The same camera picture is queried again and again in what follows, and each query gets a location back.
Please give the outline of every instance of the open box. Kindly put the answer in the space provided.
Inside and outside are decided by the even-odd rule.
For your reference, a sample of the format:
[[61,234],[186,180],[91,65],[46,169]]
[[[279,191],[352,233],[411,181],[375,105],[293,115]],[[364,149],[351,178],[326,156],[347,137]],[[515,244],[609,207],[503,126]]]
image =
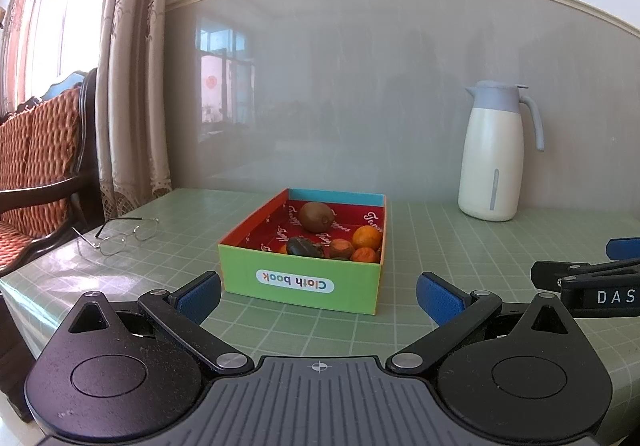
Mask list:
[[[296,218],[307,202],[335,213],[328,233],[307,232]],[[351,241],[361,225],[382,231],[380,263],[359,263],[278,253],[292,236],[322,242]],[[319,309],[375,314],[385,261],[386,198],[372,193],[287,189],[244,219],[219,244],[228,292]]]

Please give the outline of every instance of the green tablecloth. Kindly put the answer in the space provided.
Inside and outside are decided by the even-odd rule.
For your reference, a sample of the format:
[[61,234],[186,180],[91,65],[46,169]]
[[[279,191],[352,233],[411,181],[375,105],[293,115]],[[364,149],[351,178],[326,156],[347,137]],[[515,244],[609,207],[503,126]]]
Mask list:
[[[270,195],[176,190],[133,216],[157,217],[159,232],[104,257],[80,239],[0,279],[0,289],[37,356],[82,292],[132,301],[153,288],[178,288],[218,268],[217,241]],[[640,235],[630,215],[523,209],[514,220],[487,223],[454,205],[391,202],[388,249],[378,314],[355,315],[224,293],[202,324],[254,360],[263,354],[363,355],[385,358],[434,328],[417,306],[415,281],[431,270],[469,291],[488,289],[506,302],[529,302],[539,259],[606,261],[609,238]],[[111,222],[133,224],[134,222]],[[614,395],[600,431],[613,441],[640,422],[640,324],[636,318],[579,320],[609,370]]]

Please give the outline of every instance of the mandarin orange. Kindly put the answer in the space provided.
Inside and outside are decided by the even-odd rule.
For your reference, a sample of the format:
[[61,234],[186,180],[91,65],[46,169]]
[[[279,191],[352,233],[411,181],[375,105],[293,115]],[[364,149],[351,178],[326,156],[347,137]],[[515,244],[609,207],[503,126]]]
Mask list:
[[363,225],[355,230],[351,241],[356,249],[370,247],[376,251],[382,245],[382,233],[375,227]]
[[356,249],[351,255],[351,261],[360,261],[364,263],[376,262],[376,251],[370,247],[361,247]]

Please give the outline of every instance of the dried fruit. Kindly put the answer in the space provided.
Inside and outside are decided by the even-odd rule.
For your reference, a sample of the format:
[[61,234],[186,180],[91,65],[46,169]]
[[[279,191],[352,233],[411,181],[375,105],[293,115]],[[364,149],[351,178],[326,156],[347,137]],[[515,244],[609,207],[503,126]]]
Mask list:
[[324,258],[324,248],[322,245],[313,243],[304,236],[294,236],[293,238],[289,238],[286,248],[287,254],[293,254],[294,256]]
[[335,215],[329,206],[322,202],[308,202],[300,208],[298,219],[311,233],[326,233],[334,223]]
[[376,251],[382,245],[382,233],[375,227],[363,225],[355,230],[351,241],[356,249],[370,247]]
[[376,262],[376,251],[370,247],[361,247],[356,249],[351,255],[351,261],[361,261],[365,263]]
[[329,244],[329,258],[350,259],[353,251],[351,242],[343,238],[333,239]]

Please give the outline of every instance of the chair cushion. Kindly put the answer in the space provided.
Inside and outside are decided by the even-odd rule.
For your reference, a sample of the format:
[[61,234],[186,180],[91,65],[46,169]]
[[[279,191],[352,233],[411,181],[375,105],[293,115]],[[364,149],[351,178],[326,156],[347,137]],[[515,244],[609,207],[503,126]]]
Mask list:
[[[79,140],[78,102],[80,88],[75,87],[37,105],[33,115],[24,187],[52,184],[67,178],[76,159]],[[12,224],[33,238],[50,235],[67,216],[66,199],[22,209],[22,219]]]
[[0,222],[0,267],[11,263],[33,238]]
[[[24,187],[24,170],[33,130],[33,111],[14,115],[0,126],[0,190]],[[12,209],[0,215],[2,222],[18,226],[22,210]]]

